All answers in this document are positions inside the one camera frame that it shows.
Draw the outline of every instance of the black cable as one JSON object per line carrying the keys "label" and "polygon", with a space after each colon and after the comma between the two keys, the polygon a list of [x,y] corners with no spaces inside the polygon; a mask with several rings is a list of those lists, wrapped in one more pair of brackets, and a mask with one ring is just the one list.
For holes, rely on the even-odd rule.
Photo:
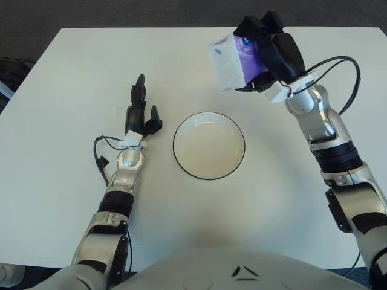
{"label": "black cable", "polygon": [[355,84],[354,84],[354,87],[353,87],[353,91],[352,91],[352,94],[350,96],[350,98],[348,99],[348,101],[345,103],[344,107],[341,109],[341,111],[339,112],[340,115],[342,115],[350,106],[351,104],[353,103],[353,101],[355,100],[356,98],[356,94],[359,90],[359,86],[360,86],[360,80],[361,80],[361,76],[360,76],[360,67],[359,67],[359,64],[356,62],[356,60],[354,60],[352,57],[350,56],[335,56],[335,57],[331,57],[329,59],[326,59],[326,60],[323,60],[322,62],[319,62],[317,63],[316,65],[312,66],[310,69],[308,69],[305,74],[308,74],[310,73],[311,71],[313,71],[314,69],[328,63],[328,62],[332,62],[334,60],[341,60],[340,62],[337,62],[335,63],[333,66],[331,66],[330,68],[328,68],[323,74],[321,77],[319,77],[316,81],[314,81],[312,84],[308,85],[306,88],[298,91],[298,92],[295,92],[295,94],[298,94],[302,91],[305,91],[306,89],[310,88],[311,86],[313,86],[315,83],[317,83],[320,79],[322,79],[331,69],[333,69],[336,65],[342,63],[342,62],[346,62],[346,61],[349,61],[349,62],[352,62],[352,64],[355,66],[355,69],[356,69],[356,81],[355,81]]}
{"label": "black cable", "polygon": [[122,141],[121,139],[118,139],[116,137],[111,137],[111,136],[104,136],[104,135],[101,135],[99,137],[97,137],[95,140],[94,140],[94,145],[93,145],[93,154],[94,154],[94,160],[96,161],[96,164],[97,164],[97,167],[98,167],[98,170],[99,172],[101,173],[102,177],[103,177],[103,180],[105,181],[105,184],[108,185],[109,181],[108,179],[106,178],[106,175],[105,175],[105,172],[103,171],[103,167],[98,159],[98,156],[97,156],[97,151],[96,151],[96,147],[97,147],[97,143],[101,140],[105,140],[109,146],[115,150],[125,150],[127,148],[116,148],[114,147],[108,139],[111,139],[111,140],[116,140],[116,141]]}
{"label": "black cable", "polygon": [[129,275],[130,275],[132,273],[133,249],[132,249],[132,240],[131,240],[131,235],[129,234],[129,230],[128,230],[128,239],[129,239],[129,249],[131,252],[131,261],[129,264]]}
{"label": "black cable", "polygon": [[356,258],[355,262],[353,263],[352,267],[350,269],[348,269],[348,271],[343,274],[343,277],[346,277],[355,268],[355,266],[356,266],[357,262],[359,261],[359,259],[360,259],[360,252],[357,255],[357,258]]}

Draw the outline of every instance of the white bowl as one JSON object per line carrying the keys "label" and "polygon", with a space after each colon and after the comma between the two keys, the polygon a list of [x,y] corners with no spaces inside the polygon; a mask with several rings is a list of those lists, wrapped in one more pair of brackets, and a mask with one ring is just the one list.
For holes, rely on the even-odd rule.
{"label": "white bowl", "polygon": [[188,174],[200,179],[218,179],[241,164],[243,134],[229,117],[202,112],[185,119],[174,136],[174,155]]}

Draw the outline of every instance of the silver robot arm segment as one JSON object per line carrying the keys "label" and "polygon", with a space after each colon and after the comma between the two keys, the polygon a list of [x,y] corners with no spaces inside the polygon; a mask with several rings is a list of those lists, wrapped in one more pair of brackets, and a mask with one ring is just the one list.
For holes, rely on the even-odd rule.
{"label": "silver robot arm segment", "polygon": [[294,94],[285,103],[331,187],[326,197],[333,217],[340,230],[354,234],[377,289],[387,275],[386,198],[360,159],[340,115],[330,108],[322,85]]}

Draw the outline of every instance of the black joint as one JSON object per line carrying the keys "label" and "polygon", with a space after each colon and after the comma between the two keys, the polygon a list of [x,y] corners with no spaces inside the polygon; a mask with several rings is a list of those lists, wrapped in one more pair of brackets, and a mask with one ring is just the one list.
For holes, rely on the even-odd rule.
{"label": "black joint", "polygon": [[120,213],[129,217],[134,202],[134,196],[127,192],[114,190],[105,193],[98,212],[110,211],[112,213]]}
{"label": "black joint", "polygon": [[121,236],[117,249],[115,250],[113,263],[110,270],[109,286],[115,286],[122,282],[123,273],[125,270],[126,259],[128,258],[129,240],[125,236]]}
{"label": "black joint", "polygon": [[380,265],[377,263],[378,259],[387,253],[387,248],[381,250],[376,254],[372,261],[372,266],[369,269],[369,276],[371,279],[372,290],[386,290],[387,289],[387,273],[382,273]]}
{"label": "black joint", "polygon": [[101,156],[98,159],[98,164],[100,168],[105,168],[109,164],[109,160],[107,160],[105,157]]}
{"label": "black joint", "polygon": [[88,265],[92,267],[94,270],[101,272],[102,274],[105,272],[107,267],[105,263],[102,263],[100,261],[94,261],[94,260],[82,260],[78,264]]}
{"label": "black joint", "polygon": [[352,233],[351,226],[348,223],[344,211],[340,206],[339,201],[335,197],[333,191],[329,189],[327,192],[325,192],[325,196],[327,197],[329,202],[329,209],[333,215],[334,221],[339,227],[339,230],[344,233]]}
{"label": "black joint", "polygon": [[356,228],[363,234],[376,227],[387,225],[387,216],[384,213],[362,213],[352,218]]}
{"label": "black joint", "polygon": [[352,143],[335,146],[332,148],[311,151],[321,170],[325,173],[339,173],[356,169],[363,165],[357,150]]}

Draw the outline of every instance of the white mount bracket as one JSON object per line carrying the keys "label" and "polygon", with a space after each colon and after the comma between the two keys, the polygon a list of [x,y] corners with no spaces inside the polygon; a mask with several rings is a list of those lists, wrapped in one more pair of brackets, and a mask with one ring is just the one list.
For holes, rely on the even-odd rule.
{"label": "white mount bracket", "polygon": [[308,83],[315,81],[318,77],[319,74],[314,71],[296,79],[293,83],[288,84],[276,81],[268,90],[266,90],[265,95],[272,103],[280,103],[286,99],[292,98],[295,92],[304,89]]}

